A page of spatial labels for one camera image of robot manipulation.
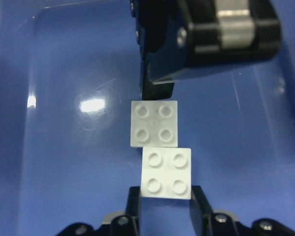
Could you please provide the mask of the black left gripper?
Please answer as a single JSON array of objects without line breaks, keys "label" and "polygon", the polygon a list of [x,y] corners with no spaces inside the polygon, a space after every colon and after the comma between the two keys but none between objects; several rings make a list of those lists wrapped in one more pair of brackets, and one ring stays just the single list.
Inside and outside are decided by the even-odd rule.
[{"label": "black left gripper", "polygon": [[281,48],[269,0],[132,0],[130,11],[142,100],[171,98],[175,72],[178,79],[207,76],[271,59]]}]

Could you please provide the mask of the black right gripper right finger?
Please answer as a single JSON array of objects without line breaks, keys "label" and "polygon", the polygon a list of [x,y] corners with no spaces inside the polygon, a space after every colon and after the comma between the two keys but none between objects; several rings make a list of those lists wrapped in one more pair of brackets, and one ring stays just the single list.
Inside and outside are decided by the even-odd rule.
[{"label": "black right gripper right finger", "polygon": [[213,209],[201,186],[191,186],[191,199],[189,213],[196,236],[206,236],[208,232],[208,219]]}]

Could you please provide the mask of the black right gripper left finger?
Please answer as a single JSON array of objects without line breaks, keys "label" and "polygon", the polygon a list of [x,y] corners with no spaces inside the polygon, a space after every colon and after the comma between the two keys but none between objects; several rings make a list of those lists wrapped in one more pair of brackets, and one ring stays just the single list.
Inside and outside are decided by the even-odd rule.
[{"label": "black right gripper left finger", "polygon": [[140,235],[140,203],[141,203],[140,186],[132,186],[129,188],[125,213],[131,216],[135,222],[137,235]]}]

